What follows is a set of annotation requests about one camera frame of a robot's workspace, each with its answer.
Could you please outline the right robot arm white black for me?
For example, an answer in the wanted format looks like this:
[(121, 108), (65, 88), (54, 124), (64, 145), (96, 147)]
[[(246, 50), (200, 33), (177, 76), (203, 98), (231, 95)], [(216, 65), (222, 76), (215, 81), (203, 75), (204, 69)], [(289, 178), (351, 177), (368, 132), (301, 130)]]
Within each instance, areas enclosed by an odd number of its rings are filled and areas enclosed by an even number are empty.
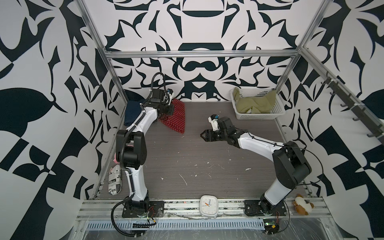
[(292, 141), (272, 142), (257, 137), (247, 130), (236, 128), (228, 117), (212, 115), (208, 118), (211, 129), (201, 133), (205, 142), (227, 142), (238, 149), (261, 155), (274, 163), (276, 179), (259, 200), (245, 201), (245, 214), (253, 216), (285, 215), (285, 198), (312, 172), (304, 149)]

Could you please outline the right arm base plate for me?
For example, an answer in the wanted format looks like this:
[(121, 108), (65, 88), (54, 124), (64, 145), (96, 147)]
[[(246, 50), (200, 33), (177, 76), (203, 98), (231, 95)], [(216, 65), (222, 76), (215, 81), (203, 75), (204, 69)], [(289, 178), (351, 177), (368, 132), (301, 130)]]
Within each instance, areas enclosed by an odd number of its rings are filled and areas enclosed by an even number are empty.
[(285, 216), (287, 208), (284, 201), (280, 201), (277, 205), (271, 205), (266, 199), (261, 200), (245, 200), (245, 215), (254, 216)]

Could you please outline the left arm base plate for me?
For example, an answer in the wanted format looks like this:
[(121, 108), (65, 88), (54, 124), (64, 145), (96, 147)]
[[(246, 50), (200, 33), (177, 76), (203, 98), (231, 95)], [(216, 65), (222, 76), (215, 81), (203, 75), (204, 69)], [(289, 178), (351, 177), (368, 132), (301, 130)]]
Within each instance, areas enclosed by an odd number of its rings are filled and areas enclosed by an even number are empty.
[(157, 218), (163, 215), (164, 209), (164, 201), (128, 201), (124, 203), (122, 217), (138, 218), (149, 214), (149, 218)]

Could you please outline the red polka dot skirt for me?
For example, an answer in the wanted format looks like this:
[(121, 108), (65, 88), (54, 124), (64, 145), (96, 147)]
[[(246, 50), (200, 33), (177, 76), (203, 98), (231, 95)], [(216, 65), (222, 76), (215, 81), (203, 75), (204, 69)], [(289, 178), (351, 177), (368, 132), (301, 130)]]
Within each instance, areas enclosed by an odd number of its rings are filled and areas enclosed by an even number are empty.
[(185, 103), (178, 99), (173, 99), (171, 103), (174, 105), (173, 114), (171, 116), (162, 115), (159, 120), (171, 130), (184, 134), (186, 126)]

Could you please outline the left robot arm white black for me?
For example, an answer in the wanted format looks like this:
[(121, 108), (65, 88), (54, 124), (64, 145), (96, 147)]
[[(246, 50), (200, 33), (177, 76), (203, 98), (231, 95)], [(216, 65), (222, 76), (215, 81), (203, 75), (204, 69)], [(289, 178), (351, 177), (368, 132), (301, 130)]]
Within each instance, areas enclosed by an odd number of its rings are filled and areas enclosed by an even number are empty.
[(143, 170), (147, 159), (145, 135), (157, 119), (173, 115), (172, 99), (173, 90), (166, 88), (165, 75), (156, 73), (151, 80), (147, 98), (142, 102), (127, 102), (124, 118), (127, 128), (117, 132), (116, 160), (126, 173), (130, 188), (125, 206), (139, 214), (147, 212), (150, 208)]

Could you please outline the blue denim skirt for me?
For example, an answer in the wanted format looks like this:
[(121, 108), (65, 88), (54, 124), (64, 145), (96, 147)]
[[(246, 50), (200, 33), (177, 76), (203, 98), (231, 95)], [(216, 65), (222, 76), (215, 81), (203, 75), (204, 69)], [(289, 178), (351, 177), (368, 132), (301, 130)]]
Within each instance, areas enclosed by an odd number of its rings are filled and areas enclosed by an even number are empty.
[(146, 115), (143, 103), (144, 100), (127, 102), (124, 126), (129, 127), (131, 125), (138, 125), (142, 121)]

